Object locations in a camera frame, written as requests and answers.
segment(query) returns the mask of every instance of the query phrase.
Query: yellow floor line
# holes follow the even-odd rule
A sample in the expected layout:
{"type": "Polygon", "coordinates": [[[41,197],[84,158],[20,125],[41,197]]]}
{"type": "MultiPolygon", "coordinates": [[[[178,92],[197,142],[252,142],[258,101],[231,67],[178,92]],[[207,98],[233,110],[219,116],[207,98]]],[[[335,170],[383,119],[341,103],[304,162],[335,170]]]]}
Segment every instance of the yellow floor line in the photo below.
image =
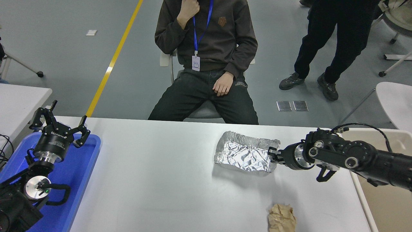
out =
{"type": "Polygon", "coordinates": [[[107,80],[109,79],[110,74],[112,73],[113,67],[115,66],[116,60],[119,57],[119,54],[123,48],[124,42],[127,39],[127,36],[129,35],[129,31],[131,29],[131,26],[133,25],[133,22],[136,18],[137,13],[139,12],[140,6],[142,5],[143,0],[139,0],[139,3],[136,6],[136,9],[133,12],[133,15],[130,18],[129,24],[126,27],[126,30],[123,33],[123,37],[120,40],[119,45],[117,46],[116,52],[113,55],[112,61],[109,64],[109,67],[107,67],[106,73],[103,77],[103,80],[100,82],[99,88],[96,91],[96,94],[94,95],[94,98],[89,106],[89,109],[87,110],[87,117],[91,117],[91,115],[93,114],[94,108],[97,105],[97,102],[99,101],[99,98],[103,92],[104,87],[106,86],[107,80]]]}

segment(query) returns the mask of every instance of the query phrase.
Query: dark sweatshirt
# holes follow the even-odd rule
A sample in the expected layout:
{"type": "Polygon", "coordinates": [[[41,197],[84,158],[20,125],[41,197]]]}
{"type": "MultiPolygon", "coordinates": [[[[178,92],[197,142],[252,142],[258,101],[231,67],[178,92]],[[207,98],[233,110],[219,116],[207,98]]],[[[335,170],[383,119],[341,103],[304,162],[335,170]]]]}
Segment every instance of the dark sweatshirt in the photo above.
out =
{"type": "MultiPolygon", "coordinates": [[[[210,1],[198,2],[200,11],[195,15],[195,20],[199,41],[205,32],[210,1]]],[[[179,63],[191,68],[194,55],[193,19],[187,22],[184,30],[181,28],[176,20],[181,4],[181,0],[163,0],[154,40],[166,54],[177,48],[179,63]]],[[[224,68],[237,78],[249,67],[257,48],[247,1],[214,0],[209,27],[198,46],[200,70],[224,68]]]]}

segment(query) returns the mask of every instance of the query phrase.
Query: crumpled paper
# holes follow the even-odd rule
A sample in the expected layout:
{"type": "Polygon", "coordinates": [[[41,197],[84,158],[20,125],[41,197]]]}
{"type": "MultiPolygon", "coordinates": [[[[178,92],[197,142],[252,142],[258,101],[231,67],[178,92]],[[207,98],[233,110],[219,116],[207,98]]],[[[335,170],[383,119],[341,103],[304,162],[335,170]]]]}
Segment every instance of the crumpled paper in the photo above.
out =
{"type": "Polygon", "coordinates": [[[269,210],[269,232],[295,232],[296,218],[290,205],[276,204],[269,210]]]}

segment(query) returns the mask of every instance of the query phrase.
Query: blue tray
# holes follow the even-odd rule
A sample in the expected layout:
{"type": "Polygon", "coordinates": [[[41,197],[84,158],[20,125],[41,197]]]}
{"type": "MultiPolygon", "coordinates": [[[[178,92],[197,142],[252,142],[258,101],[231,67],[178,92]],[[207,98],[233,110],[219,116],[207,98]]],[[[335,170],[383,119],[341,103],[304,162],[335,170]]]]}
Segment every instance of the blue tray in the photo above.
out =
{"type": "MultiPolygon", "coordinates": [[[[0,182],[27,168],[24,157],[27,155],[28,149],[36,146],[40,136],[41,132],[32,133],[21,141],[9,162],[0,172],[0,182]]],[[[79,139],[80,136],[80,134],[74,134],[75,140],[79,139]]],[[[44,215],[43,218],[28,231],[68,232],[70,230],[96,163],[100,143],[100,138],[97,135],[89,135],[84,146],[75,148],[71,144],[64,161],[54,164],[54,171],[49,174],[48,178],[52,183],[69,185],[71,187],[69,199],[61,206],[43,206],[40,209],[40,212],[44,215]]],[[[63,195],[64,190],[52,189],[49,200],[60,201],[63,195]]]]}

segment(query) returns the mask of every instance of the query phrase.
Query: black pants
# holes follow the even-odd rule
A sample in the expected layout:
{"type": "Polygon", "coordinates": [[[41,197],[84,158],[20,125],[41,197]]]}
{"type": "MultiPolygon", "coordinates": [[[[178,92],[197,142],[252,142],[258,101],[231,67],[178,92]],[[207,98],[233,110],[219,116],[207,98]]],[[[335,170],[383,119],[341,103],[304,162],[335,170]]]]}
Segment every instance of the black pants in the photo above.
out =
{"type": "Polygon", "coordinates": [[[309,64],[325,46],[337,24],[337,47],[325,80],[335,83],[361,54],[376,11],[375,0],[316,0],[309,13],[308,34],[302,39],[295,72],[300,78],[309,74],[309,64]]]}
{"type": "Polygon", "coordinates": [[[243,76],[233,81],[227,95],[218,97],[213,85],[225,71],[197,72],[185,69],[167,88],[149,116],[149,120],[183,121],[204,101],[210,100],[226,123],[258,124],[252,99],[243,76]]]}

